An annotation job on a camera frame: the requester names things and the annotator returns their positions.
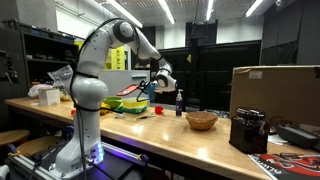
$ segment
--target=cup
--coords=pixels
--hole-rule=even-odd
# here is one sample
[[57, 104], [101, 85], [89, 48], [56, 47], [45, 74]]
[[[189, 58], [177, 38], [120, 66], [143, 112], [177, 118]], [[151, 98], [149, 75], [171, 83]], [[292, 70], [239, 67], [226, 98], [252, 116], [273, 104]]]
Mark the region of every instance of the cup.
[[154, 111], [155, 111], [156, 114], [162, 115], [163, 114], [163, 107], [162, 106], [156, 106], [154, 108]]

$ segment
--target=wooden table surface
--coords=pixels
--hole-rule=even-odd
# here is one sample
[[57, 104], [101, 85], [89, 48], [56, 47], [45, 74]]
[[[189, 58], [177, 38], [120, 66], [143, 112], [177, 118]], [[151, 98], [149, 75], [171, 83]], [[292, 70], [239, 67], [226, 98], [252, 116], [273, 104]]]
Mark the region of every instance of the wooden table surface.
[[[29, 98], [6, 100], [6, 104], [32, 111], [66, 123], [73, 123], [70, 115], [72, 102], [54, 106], [38, 105], [38, 100]], [[229, 144], [229, 119], [219, 118], [208, 131], [194, 131], [185, 119], [175, 117], [175, 112], [166, 110], [167, 117], [156, 116], [145, 120], [136, 117], [153, 113], [149, 107], [140, 115], [125, 114], [115, 119], [113, 113], [100, 116], [102, 136], [139, 147], [156, 154], [180, 161], [203, 170], [232, 179], [270, 179], [246, 154]], [[313, 151], [295, 146], [268, 144], [268, 153], [307, 153]]]

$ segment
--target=ceiling light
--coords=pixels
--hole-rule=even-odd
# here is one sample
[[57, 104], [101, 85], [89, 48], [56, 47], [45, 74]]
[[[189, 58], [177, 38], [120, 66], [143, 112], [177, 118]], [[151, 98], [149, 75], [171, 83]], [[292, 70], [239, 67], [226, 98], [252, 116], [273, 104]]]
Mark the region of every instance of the ceiling light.
[[263, 0], [256, 0], [252, 6], [249, 8], [249, 10], [246, 12], [246, 16], [249, 17], [256, 9], [257, 7], [262, 3]]
[[130, 21], [132, 21], [134, 24], [136, 24], [139, 28], [142, 28], [143, 25], [140, 21], [138, 21], [135, 17], [133, 17], [127, 10], [125, 10], [119, 3], [117, 3], [115, 0], [108, 0], [108, 2], [116, 8], [119, 12], [121, 12], [123, 15], [125, 15]]
[[171, 24], [174, 24], [174, 19], [173, 19], [173, 16], [171, 14], [171, 11], [169, 9], [169, 6], [168, 6], [166, 0], [158, 0], [158, 3], [160, 4], [161, 8], [166, 12], [167, 17], [168, 17], [169, 21], [171, 22]]
[[213, 11], [212, 8], [213, 8], [213, 0], [209, 0], [209, 2], [208, 2], [208, 9], [207, 9], [207, 16], [206, 16], [207, 21], [210, 20], [211, 13], [212, 13], [212, 11]]

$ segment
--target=wall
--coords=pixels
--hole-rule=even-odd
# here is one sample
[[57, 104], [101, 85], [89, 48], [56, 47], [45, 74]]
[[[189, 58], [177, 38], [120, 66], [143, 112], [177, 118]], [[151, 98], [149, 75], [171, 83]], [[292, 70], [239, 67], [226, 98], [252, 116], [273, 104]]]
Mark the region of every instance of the wall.
[[263, 25], [263, 49], [298, 39], [302, 6], [302, 1], [297, 1], [281, 11], [277, 11], [277, 7], [273, 6], [266, 12]]
[[185, 47], [186, 24], [173, 24], [164, 26], [163, 48]]
[[19, 21], [58, 32], [54, 0], [16, 0]]
[[198, 40], [198, 45], [216, 44], [217, 23], [186, 24], [186, 47], [191, 46], [191, 38]]
[[164, 49], [164, 26], [156, 26], [156, 46], [157, 49]]
[[217, 44], [262, 39], [263, 17], [219, 20]]
[[299, 65], [320, 64], [320, 1], [305, 1], [303, 10], [298, 58]]
[[79, 17], [66, 12], [60, 8], [56, 8], [58, 30], [66, 32], [82, 38], [87, 37], [89, 31], [95, 28], [93, 25]]

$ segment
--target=blue bottle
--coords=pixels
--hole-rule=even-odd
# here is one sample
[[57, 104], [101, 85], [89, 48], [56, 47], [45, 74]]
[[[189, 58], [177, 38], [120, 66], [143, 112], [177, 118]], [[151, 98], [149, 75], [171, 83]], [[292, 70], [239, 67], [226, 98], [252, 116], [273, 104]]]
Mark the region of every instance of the blue bottle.
[[181, 116], [182, 115], [182, 105], [183, 105], [181, 91], [183, 91], [183, 90], [178, 89], [178, 91], [179, 91], [179, 93], [176, 98], [176, 116]]

